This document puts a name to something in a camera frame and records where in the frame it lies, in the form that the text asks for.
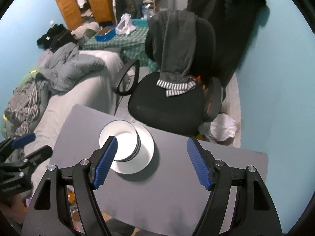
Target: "white bedsheet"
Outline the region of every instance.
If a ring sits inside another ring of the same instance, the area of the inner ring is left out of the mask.
[[[80,53],[103,59],[106,68],[100,72],[86,75],[71,91],[55,95],[50,99],[47,109],[34,131],[36,140],[24,147],[25,155],[44,145],[54,148],[63,123],[75,104],[82,104],[111,115],[115,114],[119,97],[112,92],[110,84],[123,66],[119,55],[108,51],[80,51]],[[34,189],[37,188],[49,162],[50,159],[43,162],[33,173]]]

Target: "blue gripper pad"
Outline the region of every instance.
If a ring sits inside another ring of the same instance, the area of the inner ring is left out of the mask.
[[[201,157],[198,148],[191,138],[187,140],[187,152],[194,166],[200,184],[203,185],[207,190],[210,190],[211,181],[209,178],[209,168],[204,162],[204,159]]]
[[[114,137],[95,169],[95,177],[93,181],[94,189],[98,189],[99,186],[104,184],[109,169],[111,168],[111,164],[113,163],[114,157],[116,155],[117,147],[117,138]]]
[[[17,138],[13,141],[11,147],[13,149],[20,149],[23,148],[24,146],[26,146],[29,143],[32,143],[33,141],[35,141],[35,134],[33,132],[28,133],[20,138]]]

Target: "green checkered tablecloth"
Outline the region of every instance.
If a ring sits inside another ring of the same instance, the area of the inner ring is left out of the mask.
[[[155,72],[157,71],[157,64],[148,58],[144,49],[145,37],[148,29],[148,27],[137,27],[137,29],[129,35],[116,35],[107,42],[98,42],[95,37],[92,37],[84,44],[83,49],[103,50],[104,48],[109,47],[121,47],[121,59],[124,63],[130,59],[139,59],[140,66],[147,66],[150,73]]]

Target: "gray tabletop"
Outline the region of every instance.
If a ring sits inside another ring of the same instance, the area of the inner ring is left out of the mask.
[[[89,158],[99,149],[99,135],[106,124],[118,118],[75,105],[67,117],[51,163],[59,168],[73,166]],[[137,228],[169,236],[191,236],[209,191],[199,184],[187,153],[187,137],[147,127],[155,152],[151,163],[133,175],[110,170],[106,181],[95,196],[100,209],[114,218]],[[229,166],[246,168],[253,165],[265,180],[268,156],[264,153],[200,141],[215,159]],[[229,205],[221,229],[229,229],[236,196],[232,187]]]

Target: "white plastic bag on floor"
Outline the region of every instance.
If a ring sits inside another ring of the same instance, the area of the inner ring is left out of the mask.
[[[130,34],[136,27],[131,23],[131,15],[125,13],[121,16],[121,20],[115,28],[116,34]]]
[[[215,138],[217,141],[225,141],[235,137],[236,121],[225,113],[220,113],[212,122],[205,122],[199,126],[199,133]]]

